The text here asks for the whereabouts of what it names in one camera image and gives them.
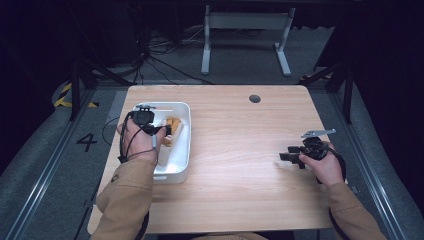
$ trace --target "number 4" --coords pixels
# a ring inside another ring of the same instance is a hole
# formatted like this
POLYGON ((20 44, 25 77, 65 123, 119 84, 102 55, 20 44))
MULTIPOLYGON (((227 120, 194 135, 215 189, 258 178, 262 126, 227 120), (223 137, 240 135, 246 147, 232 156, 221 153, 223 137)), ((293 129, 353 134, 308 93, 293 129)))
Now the number 4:
POLYGON ((93 141, 93 137, 94 134, 89 133, 87 134, 87 136, 78 140, 77 144, 87 144, 87 146, 85 147, 85 152, 88 152, 88 150, 90 149, 90 145, 97 143, 97 141, 93 141))

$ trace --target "metal stand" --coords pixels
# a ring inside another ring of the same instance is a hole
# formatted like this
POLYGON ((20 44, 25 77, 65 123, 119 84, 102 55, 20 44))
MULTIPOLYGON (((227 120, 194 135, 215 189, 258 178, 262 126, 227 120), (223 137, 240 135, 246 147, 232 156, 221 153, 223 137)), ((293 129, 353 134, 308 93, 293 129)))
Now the metal stand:
POLYGON ((328 67, 310 77, 303 76, 299 85, 308 86, 309 84, 327 76, 330 73, 333 75, 330 78, 330 81, 325 86, 325 89, 328 93, 337 93, 343 82, 345 82, 345 92, 343 98, 343 115, 348 124, 351 124, 350 120, 350 108, 352 103, 352 91, 353 91, 353 70, 352 70, 353 61, 349 58, 346 63, 338 63, 332 67, 328 67))
POLYGON ((87 89, 95 89, 97 86, 97 79, 92 73, 93 69, 114 80, 121 86, 135 85, 135 83, 126 81, 125 79, 104 67, 101 67, 86 59, 78 58, 72 66, 72 113, 69 121, 73 121, 81 109, 79 81, 81 80, 87 89))
POLYGON ((284 46, 289 35, 290 26, 294 18, 295 8, 290 8, 289 13, 228 13, 211 12, 206 5, 205 12, 205 47, 203 49, 203 60, 201 73, 209 74, 209 63, 211 56, 210 29, 272 29, 282 30, 281 41, 275 43, 275 50, 280 61, 284 76, 290 76, 290 68, 284 54, 284 46))

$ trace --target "hole in table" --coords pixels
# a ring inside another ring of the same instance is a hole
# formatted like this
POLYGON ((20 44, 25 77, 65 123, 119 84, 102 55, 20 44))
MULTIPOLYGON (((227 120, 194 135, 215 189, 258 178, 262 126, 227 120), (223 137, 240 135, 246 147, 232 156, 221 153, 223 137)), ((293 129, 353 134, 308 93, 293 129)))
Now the hole in table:
POLYGON ((258 102, 261 101, 261 97, 259 97, 258 95, 253 94, 253 95, 250 95, 249 100, 252 103, 258 103, 258 102))

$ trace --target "white tray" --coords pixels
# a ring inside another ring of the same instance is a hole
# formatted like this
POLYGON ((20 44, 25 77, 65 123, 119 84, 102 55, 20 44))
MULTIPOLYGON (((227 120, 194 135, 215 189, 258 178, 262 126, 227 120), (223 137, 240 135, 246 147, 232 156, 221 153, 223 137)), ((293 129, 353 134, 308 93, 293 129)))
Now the white tray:
POLYGON ((140 104, 156 107, 154 126, 160 125, 167 117, 176 117, 183 124, 176 142, 172 143, 171 151, 165 166, 157 166, 153 175, 155 183, 182 183, 188 176, 188 162, 191 141, 190 107, 183 102, 143 102, 140 104))

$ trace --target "metal rail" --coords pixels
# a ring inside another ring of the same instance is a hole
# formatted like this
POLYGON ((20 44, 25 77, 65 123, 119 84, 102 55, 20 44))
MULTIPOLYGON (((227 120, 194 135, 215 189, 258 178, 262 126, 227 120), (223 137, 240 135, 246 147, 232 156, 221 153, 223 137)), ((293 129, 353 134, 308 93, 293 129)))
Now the metal rail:
MULTIPOLYGON (((92 97, 94 95, 94 90, 87 90, 83 96, 83 99, 81 101, 82 106, 88 106, 90 103, 92 97)), ((83 107, 79 114, 76 115, 75 119, 68 123, 68 125, 65 128, 65 131, 63 132, 62 137, 60 138, 58 144, 56 145, 56 148, 54 149, 52 155, 50 156, 49 161, 47 162, 46 166, 44 167, 43 172, 41 173, 40 177, 36 181, 34 187, 32 188, 32 191, 25 202, 25 205, 21 209, 21 212, 19 213, 18 217, 16 218, 12 228, 9 230, 9 233, 6 236, 6 239, 21 239, 32 219, 34 216, 35 211, 37 210, 41 200, 44 197, 44 194, 47 191, 47 188, 50 184, 50 182, 53 179, 53 176, 60 164, 60 162, 63 159, 63 152, 64 149, 69 142, 70 137, 72 136, 72 133, 75 130, 75 127, 78 126, 78 123, 81 120, 81 117, 83 113, 85 112, 86 107, 83 107)))
POLYGON ((363 148, 358 136, 356 135, 353 127, 348 125, 345 121, 341 100, 336 96, 336 94, 329 94, 329 96, 333 107, 337 110, 337 116, 340 122, 342 122, 344 129, 346 130, 347 137, 352 143, 354 154, 358 159, 357 163, 359 169, 364 176, 365 182, 368 185, 375 205, 377 206, 387 231, 390 234, 390 239, 408 239, 401 225, 399 224, 396 214, 393 211, 392 204, 390 203, 390 200, 386 194, 386 191, 384 190, 383 185, 380 182, 380 179, 377 176, 377 173, 370 165, 366 154, 362 150, 363 148))

